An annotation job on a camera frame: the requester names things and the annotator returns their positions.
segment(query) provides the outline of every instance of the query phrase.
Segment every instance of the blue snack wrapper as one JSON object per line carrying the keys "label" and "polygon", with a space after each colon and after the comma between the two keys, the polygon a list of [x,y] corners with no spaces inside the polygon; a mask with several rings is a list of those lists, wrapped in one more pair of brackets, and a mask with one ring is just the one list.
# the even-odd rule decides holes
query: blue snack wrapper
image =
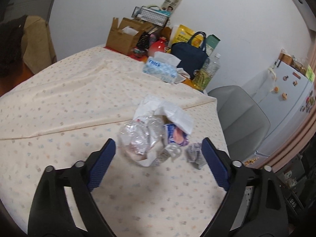
{"label": "blue snack wrapper", "polygon": [[145,66],[143,67],[143,72],[152,76],[155,76],[162,81],[173,84],[177,77],[177,70],[175,67],[154,60],[153,57],[149,57]]}
{"label": "blue snack wrapper", "polygon": [[176,143],[179,146],[186,146],[189,144],[188,135],[183,132],[175,124],[166,124],[165,126],[165,145],[169,143]]}

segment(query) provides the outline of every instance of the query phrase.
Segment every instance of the white wall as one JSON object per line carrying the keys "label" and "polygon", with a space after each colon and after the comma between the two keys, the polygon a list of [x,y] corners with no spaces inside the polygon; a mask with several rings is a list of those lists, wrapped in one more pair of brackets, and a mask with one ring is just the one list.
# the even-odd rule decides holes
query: white wall
{"label": "white wall", "polygon": [[[164,0],[55,0],[50,29],[57,58],[106,42],[113,17],[130,17],[135,6]],[[305,57],[311,44],[292,0],[183,0],[172,24],[215,34],[221,69],[208,90],[242,86],[277,58],[281,48]]]}

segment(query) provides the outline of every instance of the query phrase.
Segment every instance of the wire basket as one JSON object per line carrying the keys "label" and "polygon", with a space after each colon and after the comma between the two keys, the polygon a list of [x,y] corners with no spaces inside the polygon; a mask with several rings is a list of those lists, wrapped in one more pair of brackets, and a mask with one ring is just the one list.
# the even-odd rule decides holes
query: wire basket
{"label": "wire basket", "polygon": [[153,9],[146,8],[146,6],[135,7],[132,18],[136,17],[160,27],[165,27],[169,21],[168,16]]}

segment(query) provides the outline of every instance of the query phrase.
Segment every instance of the navy blue bag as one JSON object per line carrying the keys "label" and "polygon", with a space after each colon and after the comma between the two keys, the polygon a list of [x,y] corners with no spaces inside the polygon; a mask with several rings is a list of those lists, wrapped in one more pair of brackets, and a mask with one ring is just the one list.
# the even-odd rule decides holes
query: navy blue bag
{"label": "navy blue bag", "polygon": [[[191,45],[193,38],[201,34],[204,37],[200,47]],[[196,32],[188,42],[176,42],[171,46],[171,54],[181,60],[177,68],[183,68],[193,79],[194,72],[200,70],[205,60],[208,58],[206,54],[206,34],[204,32]]]}

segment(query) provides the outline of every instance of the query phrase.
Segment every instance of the blue gripper pad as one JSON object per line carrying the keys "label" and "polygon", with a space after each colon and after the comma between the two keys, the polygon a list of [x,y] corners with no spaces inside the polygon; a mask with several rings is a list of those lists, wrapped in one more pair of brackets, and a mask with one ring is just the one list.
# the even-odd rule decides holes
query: blue gripper pad
{"label": "blue gripper pad", "polygon": [[87,188],[90,192],[94,188],[100,186],[100,183],[115,155],[115,150],[115,141],[113,141],[112,139],[110,140],[108,145],[103,146],[100,150],[101,155],[99,156],[93,167],[90,169],[89,182],[87,184]]}
{"label": "blue gripper pad", "polygon": [[208,138],[204,138],[201,150],[218,186],[228,191],[230,173],[216,154],[217,149]]}

